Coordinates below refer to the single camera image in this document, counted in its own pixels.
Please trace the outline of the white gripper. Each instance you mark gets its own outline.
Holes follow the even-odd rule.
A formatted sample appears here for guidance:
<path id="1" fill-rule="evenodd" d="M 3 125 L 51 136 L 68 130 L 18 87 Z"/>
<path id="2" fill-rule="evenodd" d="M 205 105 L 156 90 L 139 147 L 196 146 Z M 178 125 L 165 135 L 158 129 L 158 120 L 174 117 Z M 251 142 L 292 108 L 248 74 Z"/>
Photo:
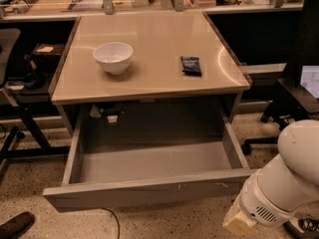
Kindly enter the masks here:
<path id="1" fill-rule="evenodd" d="M 274 179 L 265 174 L 252 174 L 224 216 L 222 227 L 237 236 L 256 233 L 256 224 L 278 227 L 291 219 L 301 206 L 300 193 L 297 174 Z"/>

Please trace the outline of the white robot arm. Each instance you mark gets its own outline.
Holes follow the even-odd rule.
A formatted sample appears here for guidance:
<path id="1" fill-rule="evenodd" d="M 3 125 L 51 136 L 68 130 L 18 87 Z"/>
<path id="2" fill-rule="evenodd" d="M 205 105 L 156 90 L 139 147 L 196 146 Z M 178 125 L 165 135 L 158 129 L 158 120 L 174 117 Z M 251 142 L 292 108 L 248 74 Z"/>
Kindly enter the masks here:
<path id="1" fill-rule="evenodd" d="M 222 227 L 252 234 L 259 225 L 276 228 L 304 205 L 319 200 L 319 121 L 299 120 L 277 140 L 278 154 L 244 182 Z"/>

